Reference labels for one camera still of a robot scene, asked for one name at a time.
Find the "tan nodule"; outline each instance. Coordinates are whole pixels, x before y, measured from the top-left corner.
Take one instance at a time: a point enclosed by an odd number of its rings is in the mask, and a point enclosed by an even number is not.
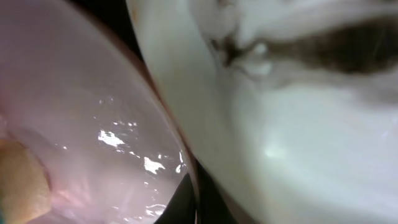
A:
[[[7,224],[23,224],[51,209],[40,162],[16,141],[0,140],[0,208]]]

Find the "yellowish lesion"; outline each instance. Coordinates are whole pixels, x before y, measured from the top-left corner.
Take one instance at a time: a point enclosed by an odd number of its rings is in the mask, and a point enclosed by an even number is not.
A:
[[[137,10],[136,9],[131,9],[131,19],[134,21],[134,22],[137,22],[138,21],[138,12],[137,12]]]
[[[16,141],[0,140],[0,208],[7,224],[22,224],[51,209],[44,168]]]

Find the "pale fleshy surface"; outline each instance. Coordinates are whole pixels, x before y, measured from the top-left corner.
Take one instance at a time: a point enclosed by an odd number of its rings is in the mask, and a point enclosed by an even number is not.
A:
[[[1,0],[0,17],[0,113],[53,192],[32,223],[153,223],[186,168],[138,71],[63,1]]]
[[[292,40],[395,13],[396,2],[232,0],[242,11],[196,2],[210,8],[202,32],[183,1],[131,8],[145,12],[135,28],[166,102],[227,193],[262,223],[397,223],[397,68],[348,78],[276,60],[253,81],[220,72],[201,37],[228,35],[223,19],[235,13],[242,45]]]

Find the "glossy surface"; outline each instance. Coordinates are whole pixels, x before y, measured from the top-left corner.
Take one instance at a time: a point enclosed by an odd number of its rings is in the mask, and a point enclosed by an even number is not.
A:
[[[217,11],[215,2],[225,1],[197,1],[201,32],[187,1],[130,5],[151,74],[198,160],[261,223],[396,223],[396,65],[349,76],[289,58],[244,75],[222,69],[202,39],[228,35],[224,22],[238,23],[228,13],[250,30],[238,36],[245,45],[390,14],[396,3],[241,0],[240,10]]]
[[[2,136],[39,157],[53,192],[32,223],[153,223],[186,167],[141,62],[63,1],[1,0],[0,18]]]

